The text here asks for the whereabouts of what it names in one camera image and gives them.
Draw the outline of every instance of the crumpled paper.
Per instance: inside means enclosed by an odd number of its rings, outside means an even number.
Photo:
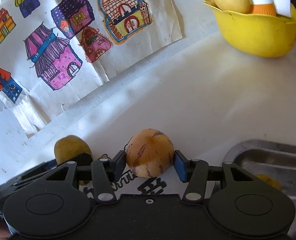
[[[136,1],[123,0],[116,7],[109,0],[104,8],[106,0],[0,0],[0,99],[27,135],[134,63],[182,38],[172,0]],[[126,39],[116,40],[120,37],[107,23],[107,16],[113,17],[109,10],[120,14],[113,23],[119,22],[115,26]],[[69,29],[67,22],[78,25],[84,19],[88,22],[78,33]],[[91,47],[95,42],[100,48]],[[42,58],[51,43],[61,50],[49,59],[52,48]],[[63,55],[72,56],[74,63],[61,66]]]

